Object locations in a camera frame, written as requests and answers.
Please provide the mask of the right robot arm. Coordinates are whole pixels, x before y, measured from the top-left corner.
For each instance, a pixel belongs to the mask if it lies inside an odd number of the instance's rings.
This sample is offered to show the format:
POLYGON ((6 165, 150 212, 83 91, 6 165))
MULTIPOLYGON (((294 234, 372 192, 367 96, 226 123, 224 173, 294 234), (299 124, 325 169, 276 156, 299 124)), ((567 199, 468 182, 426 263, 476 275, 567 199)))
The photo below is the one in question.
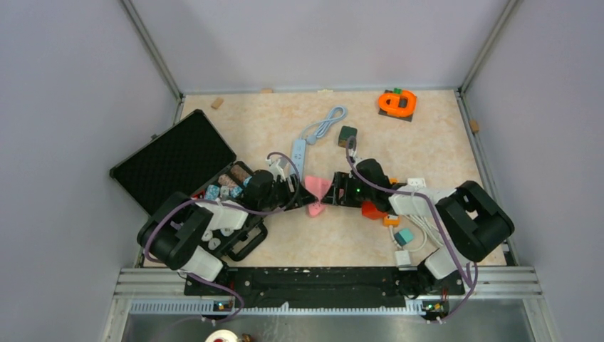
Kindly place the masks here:
POLYGON ((437 249, 407 281, 412 294, 435 294, 456 273, 471 285, 469 265, 483 261, 515 231, 514 223, 481 185, 472 180, 453 190, 431 190, 391 182, 374 159, 350 159, 350 172, 335 172, 323 203, 369 209, 378 218, 416 217, 437 249))

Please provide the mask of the pink triangular power strip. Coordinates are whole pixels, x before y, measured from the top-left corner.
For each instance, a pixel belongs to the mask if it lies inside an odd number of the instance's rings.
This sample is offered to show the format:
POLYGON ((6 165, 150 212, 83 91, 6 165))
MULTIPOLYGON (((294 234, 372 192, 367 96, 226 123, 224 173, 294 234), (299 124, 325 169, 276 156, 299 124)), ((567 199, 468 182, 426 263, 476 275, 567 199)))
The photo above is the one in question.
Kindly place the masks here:
POLYGON ((327 195, 331 185, 332 182, 325 178, 311 175, 305 176, 304 186, 317 198, 315 202, 306 206, 309 217, 315 218, 326 209, 326 205, 322 203, 322 199, 327 195))

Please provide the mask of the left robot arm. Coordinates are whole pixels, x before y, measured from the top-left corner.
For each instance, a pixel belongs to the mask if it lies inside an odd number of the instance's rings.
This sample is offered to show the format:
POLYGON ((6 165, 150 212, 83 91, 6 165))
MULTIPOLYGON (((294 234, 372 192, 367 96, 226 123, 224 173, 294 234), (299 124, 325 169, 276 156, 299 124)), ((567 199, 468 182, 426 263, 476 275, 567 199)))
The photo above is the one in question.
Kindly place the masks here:
POLYGON ((211 294, 228 286, 228 257, 241 261, 268 236, 265 218, 302 205, 306 191, 298 173, 245 172, 233 187, 208 185, 202 197, 176 192, 151 216, 137 242, 167 268, 201 279, 211 294))

